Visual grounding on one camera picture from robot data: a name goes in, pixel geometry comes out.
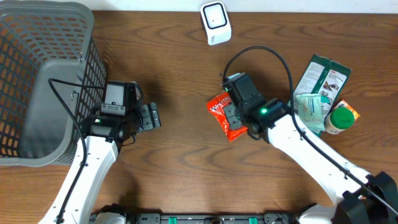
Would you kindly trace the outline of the green snack packet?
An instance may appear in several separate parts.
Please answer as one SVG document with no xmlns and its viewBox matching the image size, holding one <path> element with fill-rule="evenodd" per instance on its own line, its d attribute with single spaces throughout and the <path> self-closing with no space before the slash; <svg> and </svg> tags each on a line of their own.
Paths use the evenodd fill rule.
<svg viewBox="0 0 398 224">
<path fill-rule="evenodd" d="M 322 115 L 325 120 L 350 75 L 350 68 L 330 58 L 313 54 L 294 90 L 295 112 L 298 113 L 297 95 L 318 93 L 321 95 Z"/>
</svg>

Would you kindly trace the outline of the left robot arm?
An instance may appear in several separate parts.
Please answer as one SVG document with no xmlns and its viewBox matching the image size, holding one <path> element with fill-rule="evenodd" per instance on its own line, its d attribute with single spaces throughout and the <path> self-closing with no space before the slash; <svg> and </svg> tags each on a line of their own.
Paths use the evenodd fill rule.
<svg viewBox="0 0 398 224">
<path fill-rule="evenodd" d="M 136 82 L 110 81 L 105 99 L 79 123 L 73 163 L 52 206 L 41 223 L 131 223 L 132 216 L 118 205 L 93 212 L 101 185 L 128 139 L 161 126 L 155 103 L 142 104 L 144 94 Z"/>
</svg>

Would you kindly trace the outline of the green lid jar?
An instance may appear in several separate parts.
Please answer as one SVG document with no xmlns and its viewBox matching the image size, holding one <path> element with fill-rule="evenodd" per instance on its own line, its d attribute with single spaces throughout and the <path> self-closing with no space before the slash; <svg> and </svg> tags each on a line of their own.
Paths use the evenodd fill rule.
<svg viewBox="0 0 398 224">
<path fill-rule="evenodd" d="M 352 127 L 354 122 L 354 114 L 349 109 L 340 107 L 325 118 L 325 131 L 329 134 L 339 134 Z"/>
</svg>

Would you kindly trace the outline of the red snack packet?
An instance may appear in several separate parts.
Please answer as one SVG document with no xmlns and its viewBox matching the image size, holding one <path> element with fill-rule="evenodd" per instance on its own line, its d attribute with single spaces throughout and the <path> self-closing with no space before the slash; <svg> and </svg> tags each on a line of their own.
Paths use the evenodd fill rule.
<svg viewBox="0 0 398 224">
<path fill-rule="evenodd" d="M 232 103 L 231 97 L 228 92 L 222 92 L 213 99 L 211 99 L 206 107 L 208 111 L 215 117 L 217 122 L 220 124 L 222 130 L 224 131 L 226 137 L 229 142 L 234 141 L 236 138 L 240 137 L 240 135 L 244 134 L 248 129 L 243 128 L 237 131 L 232 131 L 229 129 L 226 117 L 223 112 L 223 108 L 227 106 L 229 103 Z"/>
</svg>

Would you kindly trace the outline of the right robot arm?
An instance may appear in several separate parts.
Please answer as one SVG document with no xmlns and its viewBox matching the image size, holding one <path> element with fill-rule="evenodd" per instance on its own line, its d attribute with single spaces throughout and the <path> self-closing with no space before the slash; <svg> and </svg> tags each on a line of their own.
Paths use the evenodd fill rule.
<svg viewBox="0 0 398 224">
<path fill-rule="evenodd" d="M 312 205 L 296 223 L 397 223 L 397 185 L 385 172 L 371 175 L 309 131 L 292 108 L 266 101 L 249 75 L 225 78 L 223 88 L 253 139 L 280 149 L 326 192 L 332 207 Z"/>
</svg>

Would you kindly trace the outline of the pale green wipes packet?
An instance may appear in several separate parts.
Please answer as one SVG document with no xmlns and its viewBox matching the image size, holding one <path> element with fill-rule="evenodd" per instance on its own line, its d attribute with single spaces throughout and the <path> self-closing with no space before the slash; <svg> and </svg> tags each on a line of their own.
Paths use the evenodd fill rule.
<svg viewBox="0 0 398 224">
<path fill-rule="evenodd" d="M 298 115 L 304 125 L 315 134 L 324 131 L 321 95 L 318 93 L 305 93 L 297 95 L 296 101 Z"/>
</svg>

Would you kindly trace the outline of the small orange carton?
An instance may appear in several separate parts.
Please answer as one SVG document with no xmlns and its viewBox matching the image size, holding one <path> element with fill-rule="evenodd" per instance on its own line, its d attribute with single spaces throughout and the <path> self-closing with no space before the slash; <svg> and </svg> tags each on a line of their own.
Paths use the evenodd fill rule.
<svg viewBox="0 0 398 224">
<path fill-rule="evenodd" d="M 350 110 L 354 116 L 354 120 L 357 120 L 361 115 L 352 107 L 350 106 L 345 100 L 341 100 L 336 105 L 338 108 L 346 108 Z"/>
</svg>

